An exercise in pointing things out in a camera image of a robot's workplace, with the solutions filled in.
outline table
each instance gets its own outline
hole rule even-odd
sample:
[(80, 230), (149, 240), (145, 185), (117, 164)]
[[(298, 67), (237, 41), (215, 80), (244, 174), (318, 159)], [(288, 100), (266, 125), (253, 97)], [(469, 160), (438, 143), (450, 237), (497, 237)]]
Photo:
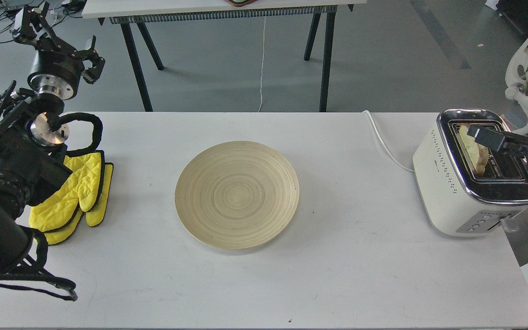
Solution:
[[(77, 283), (79, 300), (0, 289), (2, 328), (528, 327), (528, 286), (503, 230), (434, 229), (413, 174), (364, 113), (96, 115), (115, 163), (107, 215), (82, 221), (46, 266)], [(410, 166), (436, 113), (374, 118)], [(72, 149), (89, 130), (71, 126)], [(279, 151), (301, 189), (284, 232), (246, 251), (199, 242), (174, 207), (187, 163), (232, 140)]]
[(121, 31), (126, 42), (132, 68), (134, 69), (134, 75), (138, 89), (140, 90), (144, 110), (153, 111), (130, 23), (136, 23), (138, 25), (138, 29), (140, 29), (140, 33), (154, 60), (156, 68), (163, 70), (164, 65), (162, 60), (145, 26), (147, 22), (193, 21), (312, 13), (313, 20), (304, 54), (304, 60), (308, 61), (314, 45), (321, 13), (327, 13), (319, 103), (319, 111), (325, 112), (327, 111), (333, 31), (337, 6), (348, 4), (350, 10), (353, 10), (354, 4), (365, 4), (366, 2), (367, 0), (258, 0), (252, 4), (237, 8), (224, 0), (89, 0), (82, 11), (82, 16), (84, 18), (99, 19), (109, 17), (111, 23), (121, 25)]

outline white power cord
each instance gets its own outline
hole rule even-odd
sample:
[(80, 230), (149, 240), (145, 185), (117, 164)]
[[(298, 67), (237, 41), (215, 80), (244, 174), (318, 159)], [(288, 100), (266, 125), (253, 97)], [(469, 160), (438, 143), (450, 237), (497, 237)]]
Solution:
[(50, 17), (52, 17), (54, 19), (54, 22), (52, 22), (51, 26), (56, 24), (56, 21), (58, 21), (58, 16), (60, 16), (60, 15), (58, 15), (56, 10), (52, 9), (52, 13), (50, 14)]
[(409, 169), (408, 167), (406, 167), (403, 164), (401, 164), (398, 160), (396, 160), (396, 158), (394, 158), (394, 156), (390, 152), (390, 149), (387, 147), (386, 142), (384, 142), (382, 136), (380, 136), (380, 132), (378, 131), (378, 128), (376, 127), (376, 123), (374, 122), (374, 119), (372, 118), (372, 115), (370, 114), (370, 111), (364, 110), (362, 112), (368, 115), (368, 118), (370, 119), (370, 122), (372, 123), (372, 126), (374, 128), (376, 136), (378, 137), (378, 140), (380, 140), (380, 143), (384, 147), (384, 150), (386, 150), (386, 153), (388, 153), (388, 156), (390, 156), (390, 159), (392, 159), (396, 163), (396, 165), (399, 165), (399, 167), (401, 167), (403, 170), (409, 171), (411, 173), (415, 173), (415, 171), (413, 169)]
[(262, 31), (262, 68), (260, 69), (260, 107), (258, 112), (262, 110), (262, 79), (264, 78), (264, 43), (266, 42), (266, 16), (264, 16), (264, 30)]

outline round plate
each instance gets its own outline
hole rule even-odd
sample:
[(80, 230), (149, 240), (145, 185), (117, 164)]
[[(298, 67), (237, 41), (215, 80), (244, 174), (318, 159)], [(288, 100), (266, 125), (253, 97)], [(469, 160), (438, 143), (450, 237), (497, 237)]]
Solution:
[(174, 194), (176, 211), (197, 239), (218, 248), (266, 243), (291, 221), (299, 202), (295, 169), (263, 144), (218, 144), (191, 160)]

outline black table leg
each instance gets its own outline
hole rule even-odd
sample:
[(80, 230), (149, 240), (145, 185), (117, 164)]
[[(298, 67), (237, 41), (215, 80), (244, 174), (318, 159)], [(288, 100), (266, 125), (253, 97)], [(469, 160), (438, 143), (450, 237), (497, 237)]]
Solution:
[(325, 50), (323, 52), (323, 73), (321, 74), (321, 101), (319, 112), (327, 112), (327, 92), (329, 90), (329, 71), (331, 69), (331, 50), (333, 48), (333, 30), (335, 28), (336, 13), (327, 13), (325, 24)]
[(152, 103), (150, 102), (150, 96), (148, 95), (148, 88), (146, 88), (146, 81), (144, 80), (144, 73), (142, 73), (142, 67), (140, 65), (140, 58), (138, 58), (138, 51), (136, 51), (134, 36), (132, 36), (132, 29), (130, 28), (130, 24), (122, 24), (121, 31), (123, 32), (123, 39), (126, 42), (127, 52), (130, 55), (132, 69), (134, 69), (134, 75), (136, 76), (136, 82), (138, 83), (138, 89), (140, 90), (140, 96), (142, 98), (144, 110), (148, 112), (153, 111)]
[(313, 20), (311, 21), (311, 28), (308, 31), (307, 47), (304, 50), (304, 60), (308, 61), (311, 58), (311, 51), (313, 50), (313, 44), (315, 42), (315, 36), (317, 35), (317, 27), (319, 26), (319, 19), (321, 18), (320, 13), (313, 14)]
[(148, 50), (150, 51), (150, 54), (152, 55), (152, 58), (156, 64), (156, 68), (162, 71), (164, 69), (164, 65), (162, 65), (162, 61), (160, 60), (160, 56), (158, 55), (158, 52), (156, 51), (156, 47), (154, 46), (152, 37), (150, 37), (150, 34), (148, 33), (146, 24), (138, 23), (138, 29), (140, 29), (140, 33), (142, 33), (142, 38), (144, 38), (146, 46), (148, 46)]

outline toaster control panel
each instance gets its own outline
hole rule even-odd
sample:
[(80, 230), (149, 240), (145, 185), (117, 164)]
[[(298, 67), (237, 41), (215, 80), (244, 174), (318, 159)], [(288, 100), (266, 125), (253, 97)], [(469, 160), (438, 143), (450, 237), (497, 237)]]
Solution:
[(517, 211), (479, 211), (461, 225), (456, 232), (465, 234), (482, 234), (500, 227), (501, 220), (510, 215), (515, 215)]

